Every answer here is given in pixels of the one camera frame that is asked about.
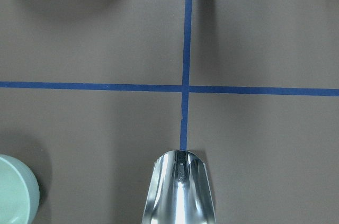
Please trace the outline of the mint green bowl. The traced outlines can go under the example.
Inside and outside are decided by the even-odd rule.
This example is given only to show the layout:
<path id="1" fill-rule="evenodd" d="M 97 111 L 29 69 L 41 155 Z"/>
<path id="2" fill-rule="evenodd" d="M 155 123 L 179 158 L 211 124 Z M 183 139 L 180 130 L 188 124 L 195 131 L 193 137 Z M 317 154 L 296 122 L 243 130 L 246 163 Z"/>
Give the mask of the mint green bowl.
<path id="1" fill-rule="evenodd" d="M 1 155 L 1 223 L 33 223 L 39 201 L 32 170 L 14 157 Z"/>

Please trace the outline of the metal ice scoop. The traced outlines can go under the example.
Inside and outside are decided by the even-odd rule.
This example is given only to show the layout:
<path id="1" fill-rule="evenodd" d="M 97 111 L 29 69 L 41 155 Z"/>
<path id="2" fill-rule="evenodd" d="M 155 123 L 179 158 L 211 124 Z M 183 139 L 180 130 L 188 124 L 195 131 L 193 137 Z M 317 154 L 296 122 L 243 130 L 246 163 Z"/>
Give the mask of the metal ice scoop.
<path id="1" fill-rule="evenodd" d="M 216 223 L 206 164 L 187 150 L 154 163 L 142 223 Z"/>

